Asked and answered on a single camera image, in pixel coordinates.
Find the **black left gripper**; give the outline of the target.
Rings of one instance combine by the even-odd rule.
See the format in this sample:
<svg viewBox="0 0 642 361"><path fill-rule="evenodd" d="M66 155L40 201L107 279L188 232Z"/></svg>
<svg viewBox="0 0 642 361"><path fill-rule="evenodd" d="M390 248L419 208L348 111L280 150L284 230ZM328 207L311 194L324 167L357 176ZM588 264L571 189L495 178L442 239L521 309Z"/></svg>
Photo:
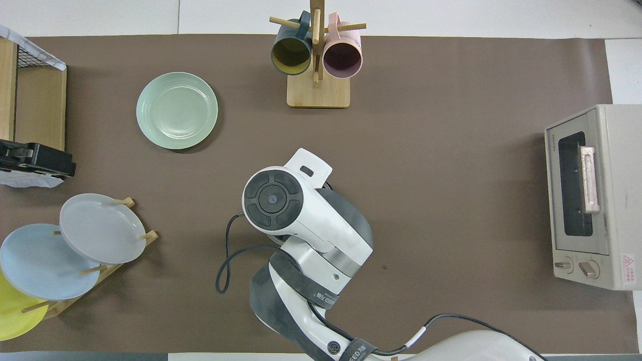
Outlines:
<svg viewBox="0 0 642 361"><path fill-rule="evenodd" d="M38 142L1 141L2 171L22 171L73 177L73 156Z"/></svg>

